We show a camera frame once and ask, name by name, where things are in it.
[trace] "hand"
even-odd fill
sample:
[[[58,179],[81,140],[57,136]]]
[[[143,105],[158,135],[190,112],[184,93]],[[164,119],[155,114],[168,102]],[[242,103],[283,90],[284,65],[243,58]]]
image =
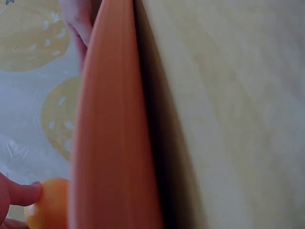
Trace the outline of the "hand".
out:
[[[82,65],[102,0],[59,0],[63,20],[76,44]]]
[[[32,185],[19,185],[7,179],[0,173],[0,229],[29,229],[25,222],[6,219],[10,204],[29,206],[40,197],[42,185],[35,182]]]

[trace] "yellow lemon print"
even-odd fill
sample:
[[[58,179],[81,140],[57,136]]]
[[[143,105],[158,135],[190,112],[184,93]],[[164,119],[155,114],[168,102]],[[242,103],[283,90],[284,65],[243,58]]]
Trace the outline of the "yellow lemon print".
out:
[[[42,105],[43,131],[52,146],[67,160],[70,159],[80,83],[80,77],[65,81],[47,96]]]
[[[57,0],[0,0],[0,69],[40,68],[63,56],[69,44]]]

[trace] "orange ball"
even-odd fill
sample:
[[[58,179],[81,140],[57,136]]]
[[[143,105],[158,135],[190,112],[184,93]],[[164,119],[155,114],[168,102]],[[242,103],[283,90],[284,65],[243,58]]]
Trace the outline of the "orange ball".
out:
[[[69,181],[52,178],[42,183],[37,203],[25,207],[24,215],[30,229],[67,229]]]

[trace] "orange plastic board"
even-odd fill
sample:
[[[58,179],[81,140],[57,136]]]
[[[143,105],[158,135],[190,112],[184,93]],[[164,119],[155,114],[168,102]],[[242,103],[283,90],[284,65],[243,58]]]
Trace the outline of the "orange plastic board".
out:
[[[131,0],[103,1],[83,77],[70,228],[162,228]]]

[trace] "wooden surface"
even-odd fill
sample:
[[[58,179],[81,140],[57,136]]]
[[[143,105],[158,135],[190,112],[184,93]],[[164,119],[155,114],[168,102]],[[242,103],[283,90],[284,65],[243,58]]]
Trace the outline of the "wooden surface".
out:
[[[135,2],[178,226],[305,228],[304,2]]]

